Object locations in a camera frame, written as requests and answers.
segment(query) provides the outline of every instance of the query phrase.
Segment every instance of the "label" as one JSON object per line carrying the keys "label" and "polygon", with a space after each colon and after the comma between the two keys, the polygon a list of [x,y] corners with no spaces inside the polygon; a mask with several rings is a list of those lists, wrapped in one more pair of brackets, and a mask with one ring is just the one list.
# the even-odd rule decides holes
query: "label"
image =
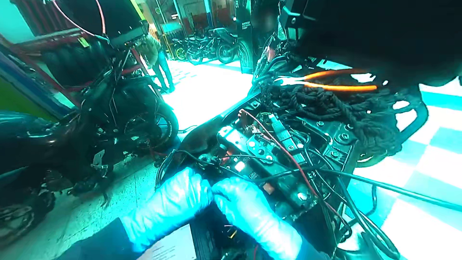
{"label": "label", "polygon": [[189,224],[173,231],[146,250],[138,260],[195,260],[193,235]]}
{"label": "label", "polygon": [[88,42],[85,40],[85,38],[83,38],[83,37],[80,37],[80,38],[79,38],[79,42],[80,42],[80,44],[81,44],[84,48],[90,46],[90,45],[88,44]]}

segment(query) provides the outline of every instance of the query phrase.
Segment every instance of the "orange-handled pliers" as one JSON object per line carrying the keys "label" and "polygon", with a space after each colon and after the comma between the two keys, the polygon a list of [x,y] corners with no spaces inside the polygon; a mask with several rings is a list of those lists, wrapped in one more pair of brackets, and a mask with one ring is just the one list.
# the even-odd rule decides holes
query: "orange-handled pliers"
{"label": "orange-handled pliers", "polygon": [[312,82],[308,82],[307,80],[332,76],[332,75],[339,75],[339,74],[363,74],[367,73],[367,71],[363,69],[357,68],[348,68],[348,69],[338,69],[338,70],[326,70],[321,72],[316,72],[310,75],[306,75],[305,77],[286,77],[280,76],[279,78],[275,79],[273,83],[280,84],[281,86],[286,85],[305,85],[307,87],[322,87],[325,90],[330,91],[370,91],[377,89],[376,85],[367,85],[367,86],[332,86],[332,85],[322,85],[316,84]]}

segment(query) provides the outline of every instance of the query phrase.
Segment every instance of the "tiled floor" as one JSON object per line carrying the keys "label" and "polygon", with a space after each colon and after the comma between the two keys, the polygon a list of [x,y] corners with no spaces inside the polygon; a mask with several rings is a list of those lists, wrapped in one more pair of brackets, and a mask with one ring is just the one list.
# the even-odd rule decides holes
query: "tiled floor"
{"label": "tiled floor", "polygon": [[[169,62],[176,91],[164,99],[178,117],[180,129],[201,124],[221,113],[250,88],[251,75],[241,74],[239,64],[211,61],[199,66]],[[388,182],[434,197],[462,204],[462,87],[455,80],[444,87],[421,86],[429,105],[428,122],[397,155],[355,174]],[[401,115],[399,121],[415,114]],[[122,212],[140,206],[154,192],[153,165],[133,160],[118,169],[110,191],[111,201],[101,208],[102,197],[60,195],[56,208],[36,229],[6,250],[0,259],[49,260],[73,242],[88,237]],[[352,181],[352,197],[360,209],[371,207],[370,185]],[[462,213],[421,203],[378,190],[378,210],[372,219],[382,227],[403,257],[409,260],[457,259],[462,242]]]}

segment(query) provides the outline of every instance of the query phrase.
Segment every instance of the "blue glove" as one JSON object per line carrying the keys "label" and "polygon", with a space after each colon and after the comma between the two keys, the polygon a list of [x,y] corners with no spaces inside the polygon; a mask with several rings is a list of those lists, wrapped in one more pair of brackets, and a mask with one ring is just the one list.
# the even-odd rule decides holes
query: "blue glove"
{"label": "blue glove", "polygon": [[253,237],[274,259],[294,260],[302,237],[269,207],[254,184],[232,177],[212,187],[213,199],[228,221]]}
{"label": "blue glove", "polygon": [[146,205],[121,217],[134,252],[144,252],[156,241],[176,230],[212,201],[207,180],[186,168],[168,179]]}

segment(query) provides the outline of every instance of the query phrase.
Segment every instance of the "hand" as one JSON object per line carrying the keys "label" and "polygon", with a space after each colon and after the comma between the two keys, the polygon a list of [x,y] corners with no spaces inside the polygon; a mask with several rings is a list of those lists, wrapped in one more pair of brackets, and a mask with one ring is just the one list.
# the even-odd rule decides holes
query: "hand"
{"label": "hand", "polygon": [[156,190],[146,205],[135,209],[122,224],[135,252],[143,252],[153,243],[193,218],[212,201],[207,180],[186,168]]}
{"label": "hand", "polygon": [[213,199],[228,221],[253,237],[275,259],[294,260],[302,237],[269,207],[254,184],[232,177],[212,187]]}

